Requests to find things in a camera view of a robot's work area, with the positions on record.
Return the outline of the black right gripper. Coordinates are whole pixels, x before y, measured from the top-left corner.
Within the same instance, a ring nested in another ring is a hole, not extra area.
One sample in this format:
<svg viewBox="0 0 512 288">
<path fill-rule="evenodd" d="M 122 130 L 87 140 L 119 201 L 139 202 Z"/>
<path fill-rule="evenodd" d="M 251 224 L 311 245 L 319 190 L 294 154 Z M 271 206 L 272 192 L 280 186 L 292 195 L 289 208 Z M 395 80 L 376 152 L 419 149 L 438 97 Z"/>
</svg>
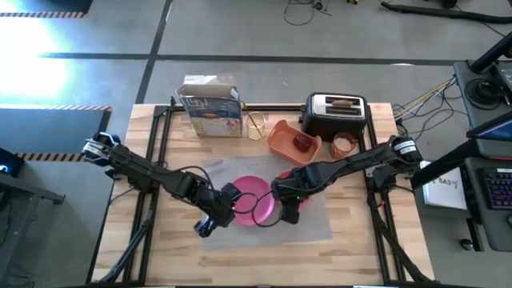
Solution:
<svg viewBox="0 0 512 288">
<path fill-rule="evenodd" d="M 293 168 L 287 178 L 275 178 L 271 189 L 282 204 L 300 203 L 320 191 L 320 170 L 317 166 Z"/>
</svg>

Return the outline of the black toaster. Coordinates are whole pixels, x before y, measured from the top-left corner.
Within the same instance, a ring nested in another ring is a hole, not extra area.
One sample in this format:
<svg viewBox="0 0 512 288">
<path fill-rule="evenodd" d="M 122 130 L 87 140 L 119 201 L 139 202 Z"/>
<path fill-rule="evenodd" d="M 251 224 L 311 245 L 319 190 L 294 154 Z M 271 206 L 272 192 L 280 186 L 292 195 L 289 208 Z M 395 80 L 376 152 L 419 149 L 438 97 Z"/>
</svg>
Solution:
<svg viewBox="0 0 512 288">
<path fill-rule="evenodd" d="M 333 107 L 336 100 L 351 100 L 352 107 Z M 324 142 L 331 142 L 340 132 L 352 134 L 356 138 L 363 132 L 370 117 L 370 108 L 363 96 L 314 92 L 301 106 L 302 114 L 298 122 L 301 131 L 312 137 L 319 136 Z"/>
</svg>

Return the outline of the dark laptop screen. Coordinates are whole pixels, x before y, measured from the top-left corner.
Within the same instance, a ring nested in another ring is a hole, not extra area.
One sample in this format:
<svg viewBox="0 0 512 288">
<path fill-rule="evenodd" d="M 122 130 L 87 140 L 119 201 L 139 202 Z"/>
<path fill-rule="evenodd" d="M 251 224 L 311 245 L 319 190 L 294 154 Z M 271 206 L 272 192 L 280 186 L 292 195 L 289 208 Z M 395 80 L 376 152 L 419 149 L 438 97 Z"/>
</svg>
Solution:
<svg viewBox="0 0 512 288">
<path fill-rule="evenodd" d="M 512 111 L 473 128 L 466 136 L 476 140 L 484 158 L 512 161 Z"/>
</svg>

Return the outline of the pink plastic plate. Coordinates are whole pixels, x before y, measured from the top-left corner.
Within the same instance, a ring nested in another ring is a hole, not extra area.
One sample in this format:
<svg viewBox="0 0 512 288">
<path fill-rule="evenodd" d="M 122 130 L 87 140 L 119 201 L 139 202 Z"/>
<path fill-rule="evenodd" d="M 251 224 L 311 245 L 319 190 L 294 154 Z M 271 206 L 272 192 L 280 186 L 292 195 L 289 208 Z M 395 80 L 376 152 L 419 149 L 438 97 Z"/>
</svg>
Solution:
<svg viewBox="0 0 512 288">
<path fill-rule="evenodd" d="M 263 224 L 274 212 L 275 200 L 270 192 L 267 181 L 257 176 L 243 176 L 233 184 L 242 192 L 234 209 L 236 223 L 243 226 L 254 226 L 252 214 L 257 223 Z"/>
</svg>

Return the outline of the blue cereal box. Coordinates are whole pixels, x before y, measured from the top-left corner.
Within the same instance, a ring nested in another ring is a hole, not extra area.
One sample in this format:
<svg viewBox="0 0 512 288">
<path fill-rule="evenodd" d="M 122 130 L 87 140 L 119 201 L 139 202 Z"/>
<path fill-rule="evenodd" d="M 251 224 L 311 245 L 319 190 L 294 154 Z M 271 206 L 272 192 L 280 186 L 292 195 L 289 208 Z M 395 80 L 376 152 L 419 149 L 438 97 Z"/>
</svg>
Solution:
<svg viewBox="0 0 512 288">
<path fill-rule="evenodd" d="M 242 136 L 242 104 L 232 74 L 186 75 L 176 95 L 197 136 Z"/>
</svg>

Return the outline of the grey office desk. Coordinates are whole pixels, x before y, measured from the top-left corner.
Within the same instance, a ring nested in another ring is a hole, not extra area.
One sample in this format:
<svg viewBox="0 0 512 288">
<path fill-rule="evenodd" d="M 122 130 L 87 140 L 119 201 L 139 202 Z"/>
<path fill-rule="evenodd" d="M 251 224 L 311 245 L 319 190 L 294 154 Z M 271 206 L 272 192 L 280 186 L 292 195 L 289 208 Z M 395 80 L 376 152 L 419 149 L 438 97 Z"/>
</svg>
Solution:
<svg viewBox="0 0 512 288">
<path fill-rule="evenodd" d="M 512 111 L 512 62 L 496 62 L 480 74 L 469 68 L 471 62 L 457 62 L 454 72 L 462 100 L 466 107 L 470 130 Z M 467 140 L 440 159 L 422 168 L 413 176 L 414 188 L 420 187 L 441 175 L 459 168 L 462 173 L 465 199 L 470 212 L 467 220 L 474 249 L 479 250 L 480 224 L 492 250 L 512 252 L 512 210 L 492 210 L 484 195 L 482 170 L 485 168 L 512 169 L 512 161 L 484 158 L 476 140 Z"/>
</svg>

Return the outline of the black hazard-striped floor mat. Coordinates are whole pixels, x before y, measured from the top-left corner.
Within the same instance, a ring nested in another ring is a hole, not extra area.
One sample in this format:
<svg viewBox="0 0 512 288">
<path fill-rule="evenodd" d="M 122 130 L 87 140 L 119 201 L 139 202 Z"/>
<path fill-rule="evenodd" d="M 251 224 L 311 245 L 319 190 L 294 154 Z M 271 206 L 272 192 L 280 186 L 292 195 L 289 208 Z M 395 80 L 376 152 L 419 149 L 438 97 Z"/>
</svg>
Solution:
<svg viewBox="0 0 512 288">
<path fill-rule="evenodd" d="M 93 0 L 0 0 L 0 18 L 83 18 Z"/>
<path fill-rule="evenodd" d="M 0 105 L 0 148 L 26 161 L 80 162 L 111 113 L 110 106 Z"/>
</svg>

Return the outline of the grey woven placemat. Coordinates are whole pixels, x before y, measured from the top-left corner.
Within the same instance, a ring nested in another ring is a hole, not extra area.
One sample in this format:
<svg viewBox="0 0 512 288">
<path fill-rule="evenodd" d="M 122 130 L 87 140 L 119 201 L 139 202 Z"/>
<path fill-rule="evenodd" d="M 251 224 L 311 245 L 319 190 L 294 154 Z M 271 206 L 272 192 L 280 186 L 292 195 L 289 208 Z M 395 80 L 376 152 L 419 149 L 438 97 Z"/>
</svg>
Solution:
<svg viewBox="0 0 512 288">
<path fill-rule="evenodd" d="M 290 162 L 277 156 L 211 159 L 204 163 L 204 169 L 217 188 L 245 176 L 259 177 L 269 183 L 291 167 Z M 299 211 L 300 219 L 295 225 L 279 222 L 275 226 L 263 228 L 234 221 L 229 227 L 219 228 L 211 236 L 204 238 L 203 248 L 206 250 L 233 249 L 332 238 L 323 194 L 310 197 Z"/>
</svg>

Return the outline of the orange faceted juice glass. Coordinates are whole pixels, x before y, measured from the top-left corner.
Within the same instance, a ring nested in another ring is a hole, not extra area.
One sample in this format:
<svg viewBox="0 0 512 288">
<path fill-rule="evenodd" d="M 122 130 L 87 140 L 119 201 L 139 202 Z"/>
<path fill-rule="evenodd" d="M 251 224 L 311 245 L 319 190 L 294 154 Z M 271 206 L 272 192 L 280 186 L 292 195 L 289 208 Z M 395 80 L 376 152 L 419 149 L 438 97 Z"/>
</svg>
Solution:
<svg viewBox="0 0 512 288">
<path fill-rule="evenodd" d="M 358 140 L 352 134 L 346 132 L 337 133 L 330 146 L 330 156 L 333 159 L 341 159 L 355 149 Z"/>
</svg>

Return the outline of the black backlit keyboard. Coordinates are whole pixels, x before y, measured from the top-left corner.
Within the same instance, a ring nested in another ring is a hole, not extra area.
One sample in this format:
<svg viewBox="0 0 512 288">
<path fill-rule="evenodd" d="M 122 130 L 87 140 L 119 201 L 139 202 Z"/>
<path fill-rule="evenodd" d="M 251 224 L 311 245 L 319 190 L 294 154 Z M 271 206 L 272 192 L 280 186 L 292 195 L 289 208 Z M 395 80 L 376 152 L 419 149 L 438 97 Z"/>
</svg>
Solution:
<svg viewBox="0 0 512 288">
<path fill-rule="evenodd" d="M 512 210 L 512 169 L 482 170 L 484 195 L 492 210 Z"/>
</svg>

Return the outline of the white paper box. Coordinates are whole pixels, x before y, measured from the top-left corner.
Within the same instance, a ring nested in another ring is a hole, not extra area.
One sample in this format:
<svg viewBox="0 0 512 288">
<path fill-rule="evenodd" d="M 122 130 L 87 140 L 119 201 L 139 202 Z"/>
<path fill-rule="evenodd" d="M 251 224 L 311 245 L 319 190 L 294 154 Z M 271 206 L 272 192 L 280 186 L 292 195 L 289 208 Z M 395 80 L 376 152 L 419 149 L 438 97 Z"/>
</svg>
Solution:
<svg viewBox="0 0 512 288">
<path fill-rule="evenodd" d="M 422 187 L 426 205 L 467 210 L 459 168 L 451 170 Z"/>
</svg>

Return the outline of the dark red jam jar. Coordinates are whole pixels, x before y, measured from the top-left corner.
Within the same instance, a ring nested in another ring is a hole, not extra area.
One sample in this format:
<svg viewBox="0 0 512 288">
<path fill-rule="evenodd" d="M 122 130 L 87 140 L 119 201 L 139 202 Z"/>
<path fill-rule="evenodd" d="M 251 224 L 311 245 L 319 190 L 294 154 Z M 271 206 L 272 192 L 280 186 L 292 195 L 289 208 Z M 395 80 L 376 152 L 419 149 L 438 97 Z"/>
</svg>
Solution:
<svg viewBox="0 0 512 288">
<path fill-rule="evenodd" d="M 313 145 L 313 140 L 304 134 L 297 134 L 293 138 L 294 146 L 302 153 L 306 153 Z"/>
</svg>

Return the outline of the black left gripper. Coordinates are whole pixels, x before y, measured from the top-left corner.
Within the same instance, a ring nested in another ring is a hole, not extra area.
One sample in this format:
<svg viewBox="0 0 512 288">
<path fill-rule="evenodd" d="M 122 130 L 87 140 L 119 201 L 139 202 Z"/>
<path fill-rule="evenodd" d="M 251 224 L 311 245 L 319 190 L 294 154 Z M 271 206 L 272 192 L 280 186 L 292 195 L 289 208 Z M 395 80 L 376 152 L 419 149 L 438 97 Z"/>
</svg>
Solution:
<svg viewBox="0 0 512 288">
<path fill-rule="evenodd" d="M 194 231 L 201 238 L 207 238 L 218 227 L 226 228 L 234 219 L 235 193 L 204 190 L 196 201 L 206 217 L 197 221 Z"/>
</svg>

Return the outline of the orange rectangular plastic bin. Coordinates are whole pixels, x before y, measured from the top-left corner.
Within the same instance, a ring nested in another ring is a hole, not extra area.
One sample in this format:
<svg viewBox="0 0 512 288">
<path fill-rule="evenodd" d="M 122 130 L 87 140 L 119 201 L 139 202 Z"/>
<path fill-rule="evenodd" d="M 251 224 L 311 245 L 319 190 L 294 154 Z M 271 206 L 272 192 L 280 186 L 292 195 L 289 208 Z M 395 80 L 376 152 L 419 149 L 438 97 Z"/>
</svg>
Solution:
<svg viewBox="0 0 512 288">
<path fill-rule="evenodd" d="M 294 139 L 297 136 L 307 138 L 310 142 L 310 148 L 306 152 L 300 151 L 295 144 Z M 287 120 L 279 120 L 267 137 L 267 145 L 271 153 L 281 156 L 297 166 L 305 166 L 311 163 L 317 156 L 322 147 L 322 139 L 319 136 L 312 137 L 290 126 Z"/>
</svg>

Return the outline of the dark grey equipment cart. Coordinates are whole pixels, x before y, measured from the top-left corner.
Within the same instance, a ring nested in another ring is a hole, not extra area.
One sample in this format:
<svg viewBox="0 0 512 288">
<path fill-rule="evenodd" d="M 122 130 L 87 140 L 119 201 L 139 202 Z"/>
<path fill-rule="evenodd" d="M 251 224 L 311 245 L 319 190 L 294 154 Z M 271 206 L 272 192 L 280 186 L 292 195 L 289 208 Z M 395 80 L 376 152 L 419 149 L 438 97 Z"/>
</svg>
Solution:
<svg viewBox="0 0 512 288">
<path fill-rule="evenodd" d="M 25 160 L 0 148 L 0 288 L 7 288 L 15 255 L 26 238 L 41 200 L 63 204 L 66 196 L 18 178 Z"/>
</svg>

